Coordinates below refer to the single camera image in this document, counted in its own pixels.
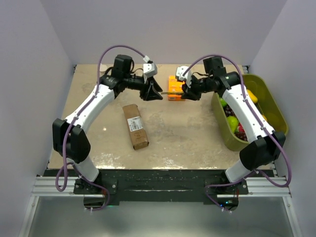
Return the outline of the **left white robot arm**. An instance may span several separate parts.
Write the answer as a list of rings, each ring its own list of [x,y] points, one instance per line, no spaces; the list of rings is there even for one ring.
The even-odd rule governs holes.
[[[133,59],[127,55],[117,55],[113,66],[99,78],[84,102],[65,119],[57,118],[53,122],[54,150],[63,157],[64,163],[72,163],[80,175],[87,179],[85,188],[92,194],[101,191],[102,181],[97,178],[99,170],[89,157],[91,145],[86,134],[91,124],[125,89],[138,90],[144,101],[162,99],[162,89],[154,78],[158,68],[148,56],[144,61],[143,73],[137,76],[132,71]]]

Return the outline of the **brown cardboard express box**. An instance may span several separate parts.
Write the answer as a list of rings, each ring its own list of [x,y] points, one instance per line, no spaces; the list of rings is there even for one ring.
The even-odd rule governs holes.
[[[144,124],[136,104],[124,106],[123,113],[128,127],[131,143],[134,150],[145,148],[149,145],[149,140],[144,128]]]

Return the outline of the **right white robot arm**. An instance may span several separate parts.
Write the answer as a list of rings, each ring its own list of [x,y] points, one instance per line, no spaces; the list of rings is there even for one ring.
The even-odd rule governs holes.
[[[191,66],[178,67],[175,77],[183,82],[183,99],[197,101],[203,93],[217,93],[232,108],[245,131],[248,145],[240,151],[239,161],[226,169],[226,178],[220,181],[221,191],[231,194],[238,182],[284,153],[285,134],[264,119],[246,91],[240,69],[228,73],[223,66],[224,58],[219,54],[201,57],[207,74],[204,78],[193,76]]]

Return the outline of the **yellow utility knife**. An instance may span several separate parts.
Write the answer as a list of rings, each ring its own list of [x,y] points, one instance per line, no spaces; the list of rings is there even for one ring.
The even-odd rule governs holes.
[[[161,95],[182,95],[183,92],[161,92]]]

